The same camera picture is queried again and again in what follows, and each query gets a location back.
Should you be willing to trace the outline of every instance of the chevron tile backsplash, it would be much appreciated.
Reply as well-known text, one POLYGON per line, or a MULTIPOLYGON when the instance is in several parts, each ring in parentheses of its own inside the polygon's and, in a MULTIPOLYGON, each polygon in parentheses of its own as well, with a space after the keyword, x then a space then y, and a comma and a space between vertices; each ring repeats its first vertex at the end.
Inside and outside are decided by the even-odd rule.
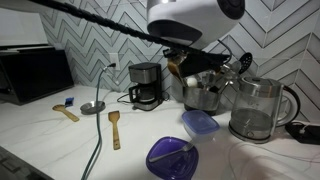
MULTIPOLYGON (((70 0, 91 13, 112 19, 133 29, 146 30, 146 0, 70 0)), ((232 49, 233 60, 245 52, 254 57, 244 76, 272 78, 292 87, 302 103, 299 119, 320 121, 320 0, 247 0, 240 23, 221 38, 232 49)), ((102 88, 127 91, 128 66, 141 62, 162 65, 164 89, 170 92, 171 74, 162 56, 165 47, 142 41, 109 28, 52 10, 41 15, 52 45, 66 51, 75 82, 96 86, 97 74, 110 63, 109 53, 118 53, 120 83, 104 75, 102 88)), ((227 53, 213 42, 206 51, 227 53)), ((221 102, 231 107, 236 86, 228 87, 221 102)))

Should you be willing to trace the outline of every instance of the electrical outlet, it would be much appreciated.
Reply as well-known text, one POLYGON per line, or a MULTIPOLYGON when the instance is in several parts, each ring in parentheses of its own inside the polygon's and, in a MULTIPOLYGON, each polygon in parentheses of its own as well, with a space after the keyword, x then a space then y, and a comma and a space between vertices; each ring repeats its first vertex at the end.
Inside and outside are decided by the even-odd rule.
POLYGON ((118 53, 109 53, 110 62, 116 63, 115 70, 120 71, 120 62, 119 62, 119 56, 118 53))

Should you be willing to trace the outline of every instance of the white marble countertop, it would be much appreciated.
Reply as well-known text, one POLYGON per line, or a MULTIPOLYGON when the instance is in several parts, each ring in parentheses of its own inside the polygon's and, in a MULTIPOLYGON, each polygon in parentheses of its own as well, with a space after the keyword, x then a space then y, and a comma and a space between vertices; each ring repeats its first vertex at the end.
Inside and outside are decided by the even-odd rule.
MULTIPOLYGON (((82 115, 81 105, 95 100, 95 88, 76 86, 38 101, 17 106, 0 104, 0 146, 54 179, 80 179, 96 146, 95 115, 82 115), (52 110, 74 97, 68 110, 80 118, 72 122, 52 110)), ((145 165, 160 138, 190 140, 183 127, 183 104, 167 101, 150 112, 117 103, 123 93, 100 90, 106 103, 101 112, 102 149, 89 179, 159 179, 145 165), (108 112, 120 111, 121 149, 114 151, 108 112)), ((197 144, 199 163, 192 179, 319 179, 320 146, 300 144, 279 129, 263 145, 243 142, 228 130, 230 112, 213 117, 221 126, 212 142, 197 144)))

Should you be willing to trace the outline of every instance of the electric kettle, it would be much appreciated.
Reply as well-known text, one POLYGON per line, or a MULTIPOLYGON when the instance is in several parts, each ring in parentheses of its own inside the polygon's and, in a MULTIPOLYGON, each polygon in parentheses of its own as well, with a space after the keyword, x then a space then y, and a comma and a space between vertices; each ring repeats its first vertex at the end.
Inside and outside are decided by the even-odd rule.
POLYGON ((273 79, 244 77, 231 112, 230 132, 244 141, 266 143, 275 127, 295 119, 300 111, 300 99, 288 86, 273 79), (290 110, 278 119, 282 97, 290 102, 290 110))

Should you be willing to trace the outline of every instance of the coffee maker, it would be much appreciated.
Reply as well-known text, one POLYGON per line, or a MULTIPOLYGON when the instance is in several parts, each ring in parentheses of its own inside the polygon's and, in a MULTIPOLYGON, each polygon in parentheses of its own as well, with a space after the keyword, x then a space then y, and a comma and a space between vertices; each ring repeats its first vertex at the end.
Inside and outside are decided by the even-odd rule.
POLYGON ((129 74, 130 80, 137 83, 129 88, 130 102, 134 109, 151 111, 162 103, 160 64, 145 62, 131 65, 129 74))

